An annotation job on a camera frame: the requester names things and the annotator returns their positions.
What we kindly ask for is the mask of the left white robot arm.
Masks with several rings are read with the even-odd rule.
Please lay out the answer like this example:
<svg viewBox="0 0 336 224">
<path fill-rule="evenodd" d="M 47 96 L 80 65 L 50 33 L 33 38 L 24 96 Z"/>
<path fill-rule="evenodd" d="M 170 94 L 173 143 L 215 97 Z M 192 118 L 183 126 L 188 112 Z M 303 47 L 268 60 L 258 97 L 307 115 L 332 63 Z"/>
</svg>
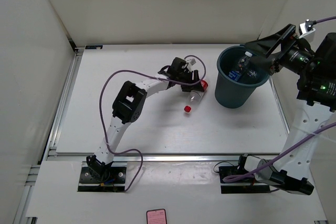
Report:
<svg viewBox="0 0 336 224">
<path fill-rule="evenodd" d="M 145 79 L 134 83 L 126 81 L 118 92 L 112 104 L 112 116 L 109 125 L 103 118 L 102 100 L 108 82 L 105 82 L 99 96 L 99 115 L 103 128 L 103 140 L 93 155 L 87 156 L 86 162 L 90 175 L 100 183 L 111 177 L 111 165 L 118 155 L 117 147 L 127 130 L 141 115 L 145 101 L 150 96 L 166 91 L 179 85 L 184 92 L 204 91 L 201 84 L 204 79 L 199 76 L 194 65 L 199 57 L 189 55 L 174 58 L 170 65 L 166 65 L 155 76 L 141 73 Z"/>
</svg>

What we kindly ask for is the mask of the dark teal plastic bin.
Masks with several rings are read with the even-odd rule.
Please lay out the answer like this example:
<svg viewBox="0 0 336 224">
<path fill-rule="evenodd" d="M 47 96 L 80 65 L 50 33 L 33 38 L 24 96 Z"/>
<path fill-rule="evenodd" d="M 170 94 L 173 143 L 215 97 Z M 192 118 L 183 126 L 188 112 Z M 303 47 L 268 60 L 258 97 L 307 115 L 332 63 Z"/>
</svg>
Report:
<svg viewBox="0 0 336 224">
<path fill-rule="evenodd" d="M 215 99 L 217 102 L 230 109 L 241 107 L 255 91 L 269 79 L 269 75 L 250 63 L 249 67 L 258 69 L 260 76 L 257 80 L 249 79 L 245 74 L 236 82 L 228 77 L 234 64 L 247 51 L 244 46 L 232 46 L 220 53 L 216 67 L 218 76 L 215 86 Z"/>
</svg>

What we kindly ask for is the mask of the black label plastic bottle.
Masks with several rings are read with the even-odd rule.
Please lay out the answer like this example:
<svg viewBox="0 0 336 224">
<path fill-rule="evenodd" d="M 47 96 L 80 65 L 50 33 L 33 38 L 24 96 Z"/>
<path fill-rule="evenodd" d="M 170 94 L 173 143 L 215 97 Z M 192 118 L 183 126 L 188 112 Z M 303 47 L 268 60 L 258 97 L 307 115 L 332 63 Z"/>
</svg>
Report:
<svg viewBox="0 0 336 224">
<path fill-rule="evenodd" d="M 260 76 L 260 73 L 258 72 L 258 69 L 254 68 L 254 67 L 249 67 L 246 70 L 245 76 L 249 79 L 257 80 Z"/>
</svg>

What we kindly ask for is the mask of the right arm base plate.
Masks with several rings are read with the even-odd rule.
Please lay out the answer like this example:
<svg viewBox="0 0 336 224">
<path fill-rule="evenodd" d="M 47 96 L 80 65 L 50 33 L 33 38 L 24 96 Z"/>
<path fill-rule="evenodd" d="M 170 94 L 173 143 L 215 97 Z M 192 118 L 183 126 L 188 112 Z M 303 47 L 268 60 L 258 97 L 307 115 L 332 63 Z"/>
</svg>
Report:
<svg viewBox="0 0 336 224">
<path fill-rule="evenodd" d="M 248 154 L 239 156 L 236 161 L 220 161 L 213 167 L 213 172 L 219 176 L 221 194 L 267 194 L 271 193 L 270 186 L 256 181 L 254 175 L 233 183 L 224 182 L 230 175 L 245 175 L 244 169 Z"/>
</svg>

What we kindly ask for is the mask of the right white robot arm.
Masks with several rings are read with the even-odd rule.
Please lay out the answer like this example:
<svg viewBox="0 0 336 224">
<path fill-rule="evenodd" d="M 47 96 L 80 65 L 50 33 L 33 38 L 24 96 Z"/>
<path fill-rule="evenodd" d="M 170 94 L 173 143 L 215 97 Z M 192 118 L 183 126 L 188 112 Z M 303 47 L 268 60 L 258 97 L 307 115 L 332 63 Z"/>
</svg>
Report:
<svg viewBox="0 0 336 224">
<path fill-rule="evenodd" d="M 234 181 L 251 178 L 293 194 L 311 195 L 310 163 L 319 133 L 329 129 L 335 114 L 335 33 L 328 33 L 317 50 L 308 42 L 317 21 L 287 25 L 268 37 L 250 41 L 245 48 L 255 54 L 254 64 L 273 75 L 282 68 L 297 74 L 297 106 L 293 124 L 281 153 L 272 160 L 249 154 L 240 158 Z"/>
</svg>

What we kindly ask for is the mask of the pink smartphone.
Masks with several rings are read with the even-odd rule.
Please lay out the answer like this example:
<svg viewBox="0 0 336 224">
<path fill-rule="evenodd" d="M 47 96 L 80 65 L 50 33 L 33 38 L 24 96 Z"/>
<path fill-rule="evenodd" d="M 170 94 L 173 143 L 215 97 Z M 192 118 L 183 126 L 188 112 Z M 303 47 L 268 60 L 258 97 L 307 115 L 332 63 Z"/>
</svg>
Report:
<svg viewBox="0 0 336 224">
<path fill-rule="evenodd" d="M 146 212 L 147 224 L 167 224 L 165 209 L 153 209 Z"/>
</svg>

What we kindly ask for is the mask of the aluminium table front rail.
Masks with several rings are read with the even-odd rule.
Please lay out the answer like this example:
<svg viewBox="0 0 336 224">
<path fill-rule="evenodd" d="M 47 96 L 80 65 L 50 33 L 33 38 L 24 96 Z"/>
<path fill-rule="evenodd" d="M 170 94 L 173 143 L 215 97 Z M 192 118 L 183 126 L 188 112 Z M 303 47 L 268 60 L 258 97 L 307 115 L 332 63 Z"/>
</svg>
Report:
<svg viewBox="0 0 336 224">
<path fill-rule="evenodd" d="M 78 155 L 65 155 L 57 153 L 56 151 L 50 151 L 46 157 L 47 161 L 78 161 L 82 162 L 86 160 L 89 154 L 80 153 Z M 201 161 L 229 161 L 235 162 L 239 159 L 240 154 L 236 155 L 152 155 L 143 154 L 144 162 L 201 162 Z M 141 157 L 139 154 L 127 154 L 116 156 L 115 162 L 140 162 Z"/>
</svg>

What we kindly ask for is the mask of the red label water bottle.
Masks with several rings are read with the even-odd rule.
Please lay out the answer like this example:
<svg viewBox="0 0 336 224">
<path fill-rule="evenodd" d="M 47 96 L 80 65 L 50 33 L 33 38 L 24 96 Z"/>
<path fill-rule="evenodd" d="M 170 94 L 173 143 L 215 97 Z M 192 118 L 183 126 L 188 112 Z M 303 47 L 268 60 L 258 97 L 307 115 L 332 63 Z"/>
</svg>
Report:
<svg viewBox="0 0 336 224">
<path fill-rule="evenodd" d="M 198 109 L 202 98 L 208 89 L 208 81 L 202 80 L 200 85 L 203 88 L 202 91 L 192 90 L 188 95 L 187 102 L 184 107 L 184 112 L 186 114 L 191 114 Z"/>
</svg>

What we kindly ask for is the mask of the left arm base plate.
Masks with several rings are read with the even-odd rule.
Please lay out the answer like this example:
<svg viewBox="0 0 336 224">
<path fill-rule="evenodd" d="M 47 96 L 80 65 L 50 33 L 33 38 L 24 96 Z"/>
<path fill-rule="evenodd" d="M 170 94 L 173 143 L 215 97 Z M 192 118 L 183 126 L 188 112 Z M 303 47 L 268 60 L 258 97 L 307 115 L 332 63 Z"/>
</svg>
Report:
<svg viewBox="0 0 336 224">
<path fill-rule="evenodd" d="M 125 180 L 127 178 L 127 166 L 112 165 L 106 175 L 98 178 L 86 163 L 82 163 L 78 181 L 78 192 L 100 192 L 100 193 L 122 193 L 125 190 Z"/>
</svg>

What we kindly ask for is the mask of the blue label water bottle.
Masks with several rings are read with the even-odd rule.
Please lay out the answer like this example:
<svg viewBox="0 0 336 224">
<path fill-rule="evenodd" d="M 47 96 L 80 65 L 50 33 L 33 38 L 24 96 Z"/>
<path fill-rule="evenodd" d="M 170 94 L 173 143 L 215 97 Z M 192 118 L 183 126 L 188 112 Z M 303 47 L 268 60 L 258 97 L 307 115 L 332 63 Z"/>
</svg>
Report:
<svg viewBox="0 0 336 224">
<path fill-rule="evenodd" d="M 228 77 L 233 81 L 238 82 L 249 69 L 250 59 L 252 56 L 252 53 L 246 51 L 245 54 L 234 64 L 228 74 Z"/>
</svg>

